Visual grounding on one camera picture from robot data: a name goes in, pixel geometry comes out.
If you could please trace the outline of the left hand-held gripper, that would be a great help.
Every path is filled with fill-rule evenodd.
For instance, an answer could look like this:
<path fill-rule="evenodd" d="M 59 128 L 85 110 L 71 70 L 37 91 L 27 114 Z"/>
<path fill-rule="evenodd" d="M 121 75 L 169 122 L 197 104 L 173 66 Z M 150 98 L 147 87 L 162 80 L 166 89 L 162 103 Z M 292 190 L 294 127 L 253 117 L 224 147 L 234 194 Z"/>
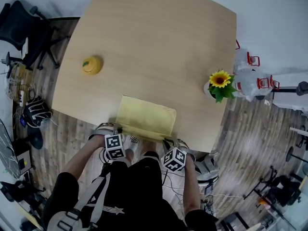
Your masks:
<path fill-rule="evenodd" d="M 96 129 L 91 131 L 88 140 L 95 135 L 105 136 L 105 149 L 109 159 L 117 160 L 126 157 L 125 149 L 123 147 L 123 143 L 126 141 L 126 136 L 123 133 L 120 124 L 101 123 Z"/>

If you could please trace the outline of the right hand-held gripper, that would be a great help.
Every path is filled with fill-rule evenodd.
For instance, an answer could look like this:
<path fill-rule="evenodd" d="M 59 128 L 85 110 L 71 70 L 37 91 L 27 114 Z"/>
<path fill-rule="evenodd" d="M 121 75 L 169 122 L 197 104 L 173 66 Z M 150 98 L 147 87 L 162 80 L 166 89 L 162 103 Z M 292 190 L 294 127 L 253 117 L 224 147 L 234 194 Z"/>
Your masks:
<path fill-rule="evenodd" d="M 185 167 L 187 154 L 195 161 L 195 152 L 181 139 L 164 139 L 162 145 L 165 155 L 161 158 L 161 162 L 169 171 L 181 171 Z"/>

